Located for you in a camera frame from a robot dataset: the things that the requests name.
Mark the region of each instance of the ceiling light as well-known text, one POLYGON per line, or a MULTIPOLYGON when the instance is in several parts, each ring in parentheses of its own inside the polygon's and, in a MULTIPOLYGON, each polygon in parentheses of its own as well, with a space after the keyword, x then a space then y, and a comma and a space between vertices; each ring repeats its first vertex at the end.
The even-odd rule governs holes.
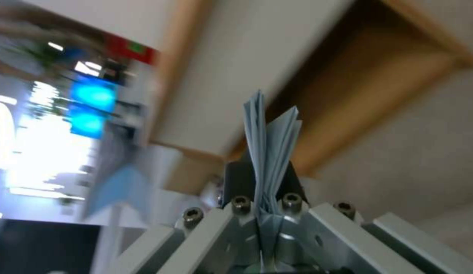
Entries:
POLYGON ((16 105, 17 104, 17 99, 12 98, 12 97, 8 97, 8 96, 4 96, 4 95, 0 95, 0 102, 10 104, 10 105, 16 105))
POLYGON ((74 70, 85 73, 85 74, 89 74, 92 76, 96 76, 96 77, 99 76, 98 71, 88 68, 83 62, 80 62, 80 61, 78 61, 78 63, 74 67, 74 70))
POLYGON ((95 70, 101 70, 102 67, 96 63, 93 62, 85 62, 86 66, 94 68, 95 70))
POLYGON ((48 45, 51 46, 52 48, 55 48, 56 50, 60 50, 60 51, 64 50, 64 47, 59 46, 59 45, 57 45, 55 43, 52 43, 52 42, 48 42, 48 45))

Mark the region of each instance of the white ceiling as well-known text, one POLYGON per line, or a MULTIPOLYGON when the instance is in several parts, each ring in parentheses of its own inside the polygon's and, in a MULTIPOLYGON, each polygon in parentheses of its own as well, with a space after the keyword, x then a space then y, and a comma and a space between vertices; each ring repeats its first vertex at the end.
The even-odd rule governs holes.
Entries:
POLYGON ((243 129, 243 103, 258 89, 269 103, 350 3, 217 2, 157 140, 224 155, 243 129))

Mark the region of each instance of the metal bolt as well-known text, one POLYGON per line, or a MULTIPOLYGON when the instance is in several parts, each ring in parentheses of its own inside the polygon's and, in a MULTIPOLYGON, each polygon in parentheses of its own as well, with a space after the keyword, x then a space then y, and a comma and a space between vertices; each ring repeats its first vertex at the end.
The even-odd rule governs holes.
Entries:
POLYGON ((223 191, 218 191, 218 198, 217 198, 218 207, 223 207, 223 191))
POLYGON ((250 212, 250 199, 247 196, 235 196, 232 199, 233 213, 245 215, 250 212))
POLYGON ((343 213, 346 217, 350 220, 355 218, 355 207, 346 201, 339 201, 333 204, 333 207, 339 210, 339 212, 343 213))
POLYGON ((289 210, 293 213, 301 211, 302 198, 296 193, 287 193, 282 198, 282 207, 284 210, 289 210))
POLYGON ((182 219, 184 220, 184 227, 188 229, 195 228, 201 220, 203 220, 203 211, 199 207, 191 207, 184 211, 182 219))

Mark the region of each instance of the blue light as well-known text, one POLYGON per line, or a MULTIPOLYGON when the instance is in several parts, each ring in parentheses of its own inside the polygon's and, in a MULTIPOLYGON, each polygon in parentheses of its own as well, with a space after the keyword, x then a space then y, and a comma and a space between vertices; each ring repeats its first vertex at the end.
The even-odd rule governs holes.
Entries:
POLYGON ((90 138, 100 139, 105 118, 92 110, 83 107, 72 107, 69 110, 71 117, 71 133, 90 138))
POLYGON ((93 108, 112 112, 116 85, 99 78, 78 76, 78 81, 72 85, 71 98, 93 108))

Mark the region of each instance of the black surface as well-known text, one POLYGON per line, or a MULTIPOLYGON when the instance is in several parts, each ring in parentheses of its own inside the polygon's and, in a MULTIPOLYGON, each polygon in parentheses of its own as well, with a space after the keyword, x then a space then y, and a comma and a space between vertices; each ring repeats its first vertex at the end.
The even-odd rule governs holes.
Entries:
POLYGON ((124 86, 126 83, 125 70, 126 66, 117 62, 108 61, 104 64, 103 80, 124 86))
MULTIPOLYGON (((303 201, 308 202, 302 189, 299 178, 294 171, 292 163, 289 162, 286 173, 280 184, 280 188, 275 198, 277 200, 287 193, 299 194, 303 201)), ((235 196, 247 196, 254 200, 255 175, 254 168, 248 153, 244 153, 240 161, 230 162, 225 166, 225 177, 223 183, 223 207, 235 196)))
POLYGON ((99 226, 7 220, 0 232, 0 274, 88 274, 99 226))

